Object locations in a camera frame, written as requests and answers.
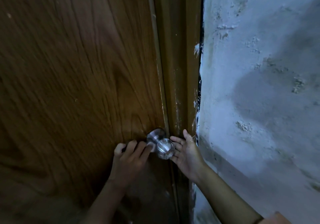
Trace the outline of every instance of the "white wall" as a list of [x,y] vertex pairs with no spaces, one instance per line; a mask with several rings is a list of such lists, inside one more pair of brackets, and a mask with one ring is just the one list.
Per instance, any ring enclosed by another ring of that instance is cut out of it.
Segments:
[[205,0],[200,74],[206,161],[264,217],[319,223],[320,0]]

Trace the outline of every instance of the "wooden door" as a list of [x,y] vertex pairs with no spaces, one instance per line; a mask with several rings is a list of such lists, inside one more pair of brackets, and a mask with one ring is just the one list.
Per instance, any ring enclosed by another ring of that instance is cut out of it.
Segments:
[[[148,0],[0,0],[0,221],[73,223],[119,142],[165,127]],[[120,212],[176,223],[151,155]]]

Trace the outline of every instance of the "hand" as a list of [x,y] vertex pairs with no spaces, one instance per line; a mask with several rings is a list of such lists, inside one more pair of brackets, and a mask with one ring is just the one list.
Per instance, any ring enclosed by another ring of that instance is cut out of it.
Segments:
[[126,189],[138,173],[142,170],[150,151],[151,146],[146,147],[146,143],[140,141],[130,141],[125,152],[122,149],[125,144],[119,143],[114,150],[112,169],[107,182],[112,182],[116,187]]
[[188,179],[198,183],[207,164],[186,129],[183,130],[183,136],[186,140],[175,136],[170,137],[175,147],[174,156],[171,157],[171,160]]

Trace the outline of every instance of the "door frame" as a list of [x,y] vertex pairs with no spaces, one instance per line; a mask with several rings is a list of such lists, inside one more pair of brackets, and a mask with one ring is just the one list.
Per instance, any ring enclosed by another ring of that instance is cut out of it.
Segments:
[[[167,134],[196,134],[201,99],[204,0],[149,0]],[[179,223],[193,223],[194,184],[170,162]]]

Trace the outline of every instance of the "door knob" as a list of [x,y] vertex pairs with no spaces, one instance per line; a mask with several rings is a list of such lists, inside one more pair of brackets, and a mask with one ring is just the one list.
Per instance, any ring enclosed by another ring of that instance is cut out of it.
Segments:
[[147,146],[151,145],[152,150],[161,159],[167,160],[174,155],[174,144],[166,137],[163,129],[155,129],[146,136]]

